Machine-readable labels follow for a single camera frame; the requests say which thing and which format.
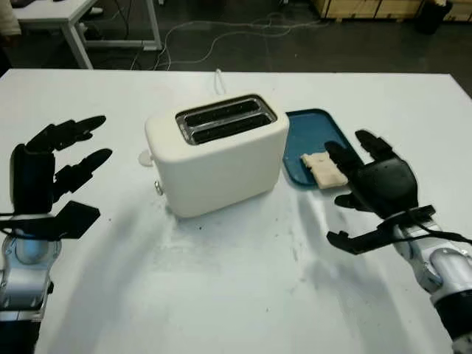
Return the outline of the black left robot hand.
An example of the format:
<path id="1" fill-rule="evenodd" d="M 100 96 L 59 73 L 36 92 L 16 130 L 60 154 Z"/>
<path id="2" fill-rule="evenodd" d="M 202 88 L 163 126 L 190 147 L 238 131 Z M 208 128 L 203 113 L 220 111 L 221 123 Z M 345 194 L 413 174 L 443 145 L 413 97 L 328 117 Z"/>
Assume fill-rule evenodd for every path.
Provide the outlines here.
<path id="1" fill-rule="evenodd" d="M 105 121 L 104 115 L 98 115 L 49 124 L 27 143 L 15 146 L 10 155 L 10 200 L 15 214 L 49 213 L 63 195 L 77 191 L 93 177 L 111 157 L 111 149 L 99 149 L 59 170 L 55 169 L 55 152 L 91 139 Z"/>

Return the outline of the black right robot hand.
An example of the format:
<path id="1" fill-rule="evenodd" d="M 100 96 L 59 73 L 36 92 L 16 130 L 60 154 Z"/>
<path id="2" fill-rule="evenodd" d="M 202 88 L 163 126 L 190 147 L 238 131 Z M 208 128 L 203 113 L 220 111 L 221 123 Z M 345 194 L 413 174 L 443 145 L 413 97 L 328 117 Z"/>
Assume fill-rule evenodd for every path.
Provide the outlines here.
<path id="1" fill-rule="evenodd" d="M 361 212 L 373 212 L 385 220 L 418 206 L 417 180 L 409 164 L 383 138 L 369 131 L 355 132 L 372 161 L 365 164 L 339 143 L 324 144 L 331 160 L 347 177 L 349 194 L 335 198 L 335 205 Z"/>

